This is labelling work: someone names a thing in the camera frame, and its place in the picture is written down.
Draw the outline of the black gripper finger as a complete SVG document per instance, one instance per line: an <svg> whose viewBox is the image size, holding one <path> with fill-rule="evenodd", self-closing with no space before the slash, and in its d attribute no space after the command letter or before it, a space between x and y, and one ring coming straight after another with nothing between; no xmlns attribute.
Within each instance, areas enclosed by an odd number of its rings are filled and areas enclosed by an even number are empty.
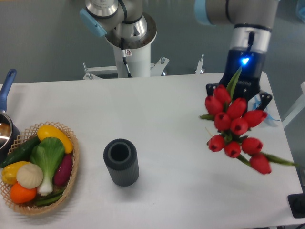
<svg viewBox="0 0 305 229"><path fill-rule="evenodd" d="M258 95L259 95L260 101L256 107L256 110L264 110L271 102L273 96L267 92L259 92Z"/></svg>
<svg viewBox="0 0 305 229"><path fill-rule="evenodd" d="M209 83L206 85L207 96L214 96L214 90L219 86L219 83Z"/></svg>

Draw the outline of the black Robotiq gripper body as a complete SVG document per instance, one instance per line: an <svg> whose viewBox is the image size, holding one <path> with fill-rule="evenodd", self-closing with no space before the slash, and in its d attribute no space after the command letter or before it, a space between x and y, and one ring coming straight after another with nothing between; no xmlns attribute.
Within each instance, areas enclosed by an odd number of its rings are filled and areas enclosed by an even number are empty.
<svg viewBox="0 0 305 229"><path fill-rule="evenodd" d="M233 99L241 97L249 101L260 92L260 77L263 66L264 54L262 53L230 50L219 84L227 86L236 71L241 68Z"/></svg>

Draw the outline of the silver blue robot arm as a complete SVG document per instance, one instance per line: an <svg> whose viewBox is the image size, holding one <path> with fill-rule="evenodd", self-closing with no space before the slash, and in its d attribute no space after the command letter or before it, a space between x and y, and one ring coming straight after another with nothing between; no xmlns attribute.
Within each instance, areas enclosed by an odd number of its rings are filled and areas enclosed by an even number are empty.
<svg viewBox="0 0 305 229"><path fill-rule="evenodd" d="M233 97L260 96L264 110L272 96L260 88L260 77L278 7L276 0L197 0L194 13L202 24L233 24L234 30L220 84L228 86L241 69ZM153 18L140 0L87 0L80 11L85 26L113 47L120 78L156 75L151 43L157 34Z"/></svg>

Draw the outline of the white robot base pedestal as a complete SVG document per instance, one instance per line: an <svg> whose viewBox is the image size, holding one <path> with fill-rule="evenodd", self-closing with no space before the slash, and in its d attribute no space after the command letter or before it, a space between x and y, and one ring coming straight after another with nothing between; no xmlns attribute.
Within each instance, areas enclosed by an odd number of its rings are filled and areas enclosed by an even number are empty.
<svg viewBox="0 0 305 229"><path fill-rule="evenodd" d="M84 80L102 79L104 77L131 78L165 76L170 60L162 56L157 62L151 63L151 47L125 49L114 47L116 64L105 67L87 67L83 63Z"/></svg>

